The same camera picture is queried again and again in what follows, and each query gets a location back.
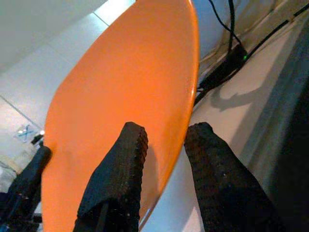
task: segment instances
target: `black wire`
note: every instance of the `black wire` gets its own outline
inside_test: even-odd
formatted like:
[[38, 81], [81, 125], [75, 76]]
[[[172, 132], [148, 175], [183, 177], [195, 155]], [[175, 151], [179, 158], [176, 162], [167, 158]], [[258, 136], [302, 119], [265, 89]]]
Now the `black wire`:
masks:
[[212, 0], [208, 0], [208, 1], [210, 2], [212, 9], [213, 9], [213, 12], [216, 15], [219, 23], [224, 27], [225, 30], [229, 31], [233, 35], [233, 37], [237, 40], [237, 42], [242, 46], [242, 43], [241, 43], [240, 39], [237, 37], [237, 35], [222, 22], [221, 18], [219, 17], [219, 15], [217, 13], [216, 7], [213, 4], [213, 1]]
[[253, 55], [253, 53], [256, 52], [257, 49], [259, 49], [263, 45], [263, 43], [266, 42], [266, 40], [268, 40], [273, 34], [283, 28], [286, 24], [288, 24], [288, 22], [289, 20], [285, 20], [283, 23], [277, 26], [270, 34], [268, 34], [261, 42], [259, 42], [259, 44], [255, 46], [254, 49], [252, 49], [252, 51], [246, 56], [246, 60], [248, 60]]
[[235, 9], [234, 9], [233, 0], [228, 0], [228, 4], [230, 7], [230, 15], [231, 15], [231, 33], [230, 33], [230, 39], [228, 42], [228, 52], [227, 52], [227, 54], [229, 55], [230, 52], [232, 51], [232, 46], [233, 46], [233, 34], [235, 30]]
[[[301, 13], [303, 13], [304, 11], [306, 11], [307, 9], [309, 9], [309, 4], [305, 5], [302, 9], [300, 9], [298, 12], [296, 12], [294, 14], [295, 17], [297, 17], [298, 15], [300, 15]], [[224, 82], [230, 80], [233, 76], [235, 76], [238, 71], [245, 65], [245, 63], [248, 61], [248, 59], [273, 35], [275, 34], [278, 30], [280, 30], [281, 28], [283, 28], [286, 24], [289, 23], [289, 20], [285, 20], [283, 23], [281, 23], [279, 26], [277, 26], [275, 29], [273, 29], [273, 31], [268, 34], [257, 46], [254, 47], [254, 49], [245, 57], [243, 64], [233, 73], [231, 73], [229, 76], [227, 76], [226, 78], [223, 78], [222, 80], [219, 80], [216, 83], [212, 83], [209, 86], [206, 86], [205, 88], [203, 88], [203, 90], [200, 92], [200, 94], [196, 97], [195, 101], [194, 101], [194, 106], [199, 103], [203, 97], [212, 89], [222, 85]]]

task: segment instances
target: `white floor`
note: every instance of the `white floor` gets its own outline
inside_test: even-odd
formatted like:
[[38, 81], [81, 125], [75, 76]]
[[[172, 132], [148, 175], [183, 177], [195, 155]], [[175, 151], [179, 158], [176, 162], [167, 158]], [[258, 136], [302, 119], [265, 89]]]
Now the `white floor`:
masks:
[[[115, 15], [111, 14], [114, 1], [109, 0], [104, 4], [109, 9], [100, 8], [84, 17], [0, 74], [0, 159], [7, 156], [14, 160], [15, 154], [24, 149], [24, 144], [14, 138], [21, 125], [31, 125], [35, 131], [43, 129], [47, 109], [59, 84], [94, 40], [134, 2], [121, 1], [123, 8], [113, 11]], [[301, 27], [302, 22], [295, 22], [278, 32], [231, 81], [201, 102], [194, 110], [191, 124], [209, 122], [239, 155]], [[250, 92], [254, 93], [253, 97], [240, 100], [239, 96]], [[142, 231], [204, 231], [184, 151]]]

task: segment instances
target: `black cable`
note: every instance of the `black cable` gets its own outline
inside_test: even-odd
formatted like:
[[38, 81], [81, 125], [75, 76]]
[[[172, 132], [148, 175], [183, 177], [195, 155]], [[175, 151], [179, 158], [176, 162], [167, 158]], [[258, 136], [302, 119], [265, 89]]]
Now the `black cable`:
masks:
[[[309, 9], [309, 4], [305, 5], [302, 9], [300, 9], [299, 11], [297, 11], [294, 14], [294, 17], [299, 16], [301, 13], [303, 13], [304, 11], [306, 11], [307, 9]], [[233, 76], [235, 76], [238, 71], [245, 65], [245, 63], [248, 61], [248, 59], [272, 36], [274, 35], [278, 30], [280, 30], [281, 28], [283, 28], [286, 24], [289, 23], [289, 20], [285, 20], [283, 23], [281, 23], [279, 26], [277, 26], [275, 29], [273, 29], [273, 31], [271, 33], [269, 33], [257, 46], [254, 47], [254, 49], [247, 55], [244, 57], [243, 63], [242, 65], [236, 69], [233, 73], [231, 73], [230, 75], [228, 75], [227, 77], [217, 80], [216, 82], [211, 83], [210, 85], [206, 86], [205, 88], [203, 88], [203, 90], [200, 92], [200, 94], [196, 97], [195, 102], [194, 102], [194, 106], [200, 102], [203, 97], [212, 89], [222, 85], [224, 82], [230, 80]]]
[[242, 43], [241, 43], [240, 39], [237, 37], [237, 35], [236, 35], [232, 30], [230, 30], [230, 28], [228, 28], [228, 27], [222, 22], [221, 18], [219, 17], [219, 15], [218, 15], [218, 13], [217, 13], [217, 10], [216, 10], [214, 4], [213, 4], [213, 1], [212, 1], [212, 0], [208, 0], [208, 1], [210, 2], [211, 6], [212, 6], [212, 9], [213, 9], [213, 12], [214, 12], [214, 14], [216, 15], [216, 17], [217, 17], [219, 23], [224, 27], [225, 30], [229, 31], [229, 32], [234, 36], [234, 38], [237, 40], [237, 42], [242, 46]]
[[232, 46], [233, 46], [233, 34], [235, 30], [235, 9], [234, 9], [233, 0], [228, 0], [228, 4], [230, 7], [230, 15], [231, 15], [231, 33], [230, 33], [230, 39], [228, 42], [228, 52], [227, 52], [227, 54], [229, 55], [230, 52], [232, 51]]
[[257, 46], [254, 47], [254, 49], [245, 57], [245, 60], [247, 61], [254, 52], [257, 51], [273, 34], [275, 34], [278, 30], [283, 28], [286, 24], [289, 23], [289, 20], [285, 20], [283, 23], [281, 23], [279, 26], [277, 26], [270, 34], [268, 34]]

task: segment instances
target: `white tile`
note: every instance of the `white tile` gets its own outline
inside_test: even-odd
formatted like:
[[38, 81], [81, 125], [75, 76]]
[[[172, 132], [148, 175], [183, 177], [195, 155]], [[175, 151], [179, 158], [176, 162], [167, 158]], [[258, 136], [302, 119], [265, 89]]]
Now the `white tile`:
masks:
[[34, 152], [33, 146], [14, 137], [21, 125], [31, 125], [34, 130], [40, 130], [0, 97], [0, 161], [16, 171], [24, 168], [25, 160], [29, 160], [27, 156]]
[[95, 11], [95, 14], [110, 25], [133, 3], [135, 0], [108, 0]]
[[92, 13], [56, 35], [48, 43], [75, 65], [107, 27]]
[[43, 128], [54, 93], [72, 68], [55, 50], [44, 45], [0, 74], [0, 93]]

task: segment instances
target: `orange board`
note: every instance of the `orange board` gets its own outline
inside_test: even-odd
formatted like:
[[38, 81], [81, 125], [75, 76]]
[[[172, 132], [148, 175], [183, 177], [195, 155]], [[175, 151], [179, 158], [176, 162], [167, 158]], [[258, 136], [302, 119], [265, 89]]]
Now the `orange board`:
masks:
[[191, 116], [199, 58], [190, 0], [139, 0], [93, 43], [57, 90], [44, 144], [45, 232], [71, 232], [87, 182], [127, 121], [144, 126], [141, 223], [177, 161]]

